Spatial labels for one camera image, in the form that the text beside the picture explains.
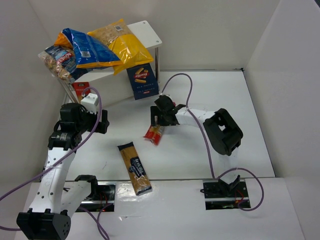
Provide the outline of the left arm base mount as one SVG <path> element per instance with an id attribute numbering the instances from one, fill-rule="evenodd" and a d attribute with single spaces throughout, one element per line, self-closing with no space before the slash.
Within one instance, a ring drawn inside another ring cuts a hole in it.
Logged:
<path id="1" fill-rule="evenodd" d="M 91 198 L 86 198 L 80 207 L 91 213 L 114 212 L 116 196 L 116 182 L 99 181 L 97 194 Z"/>

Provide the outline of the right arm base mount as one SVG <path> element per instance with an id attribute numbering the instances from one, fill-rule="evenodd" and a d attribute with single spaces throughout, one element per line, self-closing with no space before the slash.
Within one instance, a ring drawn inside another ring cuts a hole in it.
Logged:
<path id="1" fill-rule="evenodd" d="M 204 195 L 205 209 L 208 210 L 229 210 L 238 209 L 238 204 L 243 209 L 250 209 L 247 185 L 244 179 L 238 183 L 227 186 L 221 180 L 204 180 L 200 192 Z"/>

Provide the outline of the red spaghetti pack with barcode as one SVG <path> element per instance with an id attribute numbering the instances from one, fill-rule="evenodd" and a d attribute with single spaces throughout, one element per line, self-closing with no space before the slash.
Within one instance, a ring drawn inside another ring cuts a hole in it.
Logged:
<path id="1" fill-rule="evenodd" d="M 165 127 L 161 125 L 150 126 L 144 138 L 150 140 L 155 146 L 158 146 L 162 135 L 164 133 Z"/>

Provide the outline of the black La Sicilia spaghetti pack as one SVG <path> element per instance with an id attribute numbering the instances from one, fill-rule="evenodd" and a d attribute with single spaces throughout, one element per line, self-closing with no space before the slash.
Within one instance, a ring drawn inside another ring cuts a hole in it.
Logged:
<path id="1" fill-rule="evenodd" d="M 152 190 L 152 185 L 133 142 L 117 146 L 137 196 Z"/>

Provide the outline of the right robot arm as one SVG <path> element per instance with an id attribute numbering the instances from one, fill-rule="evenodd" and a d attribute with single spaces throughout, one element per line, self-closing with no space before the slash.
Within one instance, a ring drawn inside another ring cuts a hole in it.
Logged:
<path id="1" fill-rule="evenodd" d="M 187 104 L 176 105 L 168 95 L 160 95 L 150 107 L 150 123 L 153 127 L 188 125 L 200 130 L 207 151 L 209 169 L 215 178 L 211 149 L 219 159 L 230 161 L 241 145 L 243 131 L 229 114 L 220 108 L 205 111 L 190 108 Z"/>

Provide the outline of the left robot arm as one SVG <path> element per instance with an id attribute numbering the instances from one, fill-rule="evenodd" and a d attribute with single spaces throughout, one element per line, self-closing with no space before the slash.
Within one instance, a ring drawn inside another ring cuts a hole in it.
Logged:
<path id="1" fill-rule="evenodd" d="M 99 102 L 67 103 L 60 109 L 48 140 L 47 163 L 35 198 L 16 223 L 29 240 L 64 240 L 71 229 L 71 218 L 82 201 L 98 196 L 94 175 L 79 175 L 68 192 L 63 188 L 76 152 L 85 141 L 85 132 L 105 134 L 108 112 Z"/>

